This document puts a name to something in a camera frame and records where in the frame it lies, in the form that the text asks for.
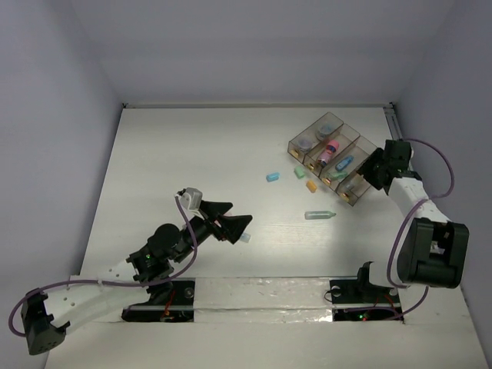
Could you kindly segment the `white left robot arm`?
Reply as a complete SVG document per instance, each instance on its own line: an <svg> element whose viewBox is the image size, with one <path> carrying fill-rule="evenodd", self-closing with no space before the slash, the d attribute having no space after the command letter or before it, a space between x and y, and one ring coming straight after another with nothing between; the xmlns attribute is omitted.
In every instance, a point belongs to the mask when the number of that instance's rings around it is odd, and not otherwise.
<svg viewBox="0 0 492 369"><path fill-rule="evenodd" d="M29 291L19 302L28 353L44 354L88 322L149 301L160 304L172 281L196 261L198 246L209 237L235 244L251 215L229 216L230 202L202 201L184 226L160 225L145 244L95 277L70 278Z"/></svg>

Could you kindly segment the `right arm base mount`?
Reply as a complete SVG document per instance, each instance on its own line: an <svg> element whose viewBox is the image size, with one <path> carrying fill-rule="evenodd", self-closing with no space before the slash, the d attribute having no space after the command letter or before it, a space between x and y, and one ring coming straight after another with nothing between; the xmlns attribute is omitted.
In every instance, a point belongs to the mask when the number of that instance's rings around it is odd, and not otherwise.
<svg viewBox="0 0 492 369"><path fill-rule="evenodd" d="M333 321L403 321L398 293L369 281L371 262L357 271L356 277L330 279L324 300L331 305Z"/></svg>

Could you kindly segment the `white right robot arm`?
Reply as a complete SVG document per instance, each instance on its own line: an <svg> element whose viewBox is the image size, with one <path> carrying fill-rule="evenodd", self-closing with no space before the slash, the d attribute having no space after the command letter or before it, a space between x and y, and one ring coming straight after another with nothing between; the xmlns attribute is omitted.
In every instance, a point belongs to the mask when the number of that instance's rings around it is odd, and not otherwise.
<svg viewBox="0 0 492 369"><path fill-rule="evenodd" d="M428 195L422 177L411 169L412 143L426 145L444 160L450 185L443 194ZM404 216L387 259L385 284L401 289L414 284L457 288L470 232L434 203L449 196L455 185L454 171L442 151L419 139L387 140L357 169L357 174L373 188L384 191Z"/></svg>

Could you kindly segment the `pink cap glue bottle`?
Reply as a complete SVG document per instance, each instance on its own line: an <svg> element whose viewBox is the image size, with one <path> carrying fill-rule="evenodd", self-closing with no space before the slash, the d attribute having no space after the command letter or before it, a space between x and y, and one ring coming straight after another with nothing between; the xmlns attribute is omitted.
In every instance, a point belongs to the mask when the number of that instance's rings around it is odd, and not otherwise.
<svg viewBox="0 0 492 369"><path fill-rule="evenodd" d="M336 140L331 140L327 143L325 149L323 152L321 152L318 157L317 161L322 163L323 165L327 164L334 154L337 152L339 149L339 142Z"/></svg>

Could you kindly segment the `green highlighter cap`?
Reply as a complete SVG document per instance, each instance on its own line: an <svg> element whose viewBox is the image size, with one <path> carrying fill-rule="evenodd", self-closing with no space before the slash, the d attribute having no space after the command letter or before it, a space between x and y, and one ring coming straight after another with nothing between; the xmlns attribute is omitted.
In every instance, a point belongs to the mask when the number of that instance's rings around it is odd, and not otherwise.
<svg viewBox="0 0 492 369"><path fill-rule="evenodd" d="M305 172L304 172L304 169L302 166L297 166L295 169L294 169L294 174L296 176L297 179L302 179L305 177Z"/></svg>

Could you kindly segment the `green capped highlighter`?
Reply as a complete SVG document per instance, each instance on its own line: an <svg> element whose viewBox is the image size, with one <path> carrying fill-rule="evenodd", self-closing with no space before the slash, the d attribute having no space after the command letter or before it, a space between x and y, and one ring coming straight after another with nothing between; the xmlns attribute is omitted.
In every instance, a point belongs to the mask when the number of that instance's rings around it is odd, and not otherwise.
<svg viewBox="0 0 492 369"><path fill-rule="evenodd" d="M325 178L329 182L332 182L332 181L341 181L346 177L347 177L346 171L336 171L336 172L328 172Z"/></svg>

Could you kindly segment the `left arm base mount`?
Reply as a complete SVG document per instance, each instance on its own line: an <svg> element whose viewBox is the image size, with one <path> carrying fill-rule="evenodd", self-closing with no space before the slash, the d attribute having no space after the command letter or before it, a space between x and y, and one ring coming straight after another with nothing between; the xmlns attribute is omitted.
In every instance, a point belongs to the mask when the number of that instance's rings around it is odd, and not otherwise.
<svg viewBox="0 0 492 369"><path fill-rule="evenodd" d="M194 321L195 279L175 279L151 288L147 302L133 304L121 319L133 323L191 323Z"/></svg>

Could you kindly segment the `blue correction tape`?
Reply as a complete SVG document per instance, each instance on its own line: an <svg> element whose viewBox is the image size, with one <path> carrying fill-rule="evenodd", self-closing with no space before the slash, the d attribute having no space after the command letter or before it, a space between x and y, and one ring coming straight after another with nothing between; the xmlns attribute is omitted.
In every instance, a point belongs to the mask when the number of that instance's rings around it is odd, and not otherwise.
<svg viewBox="0 0 492 369"><path fill-rule="evenodd" d="M354 160L353 155L348 155L347 157L343 158L340 162L338 162L335 166L336 171L344 171Z"/></svg>

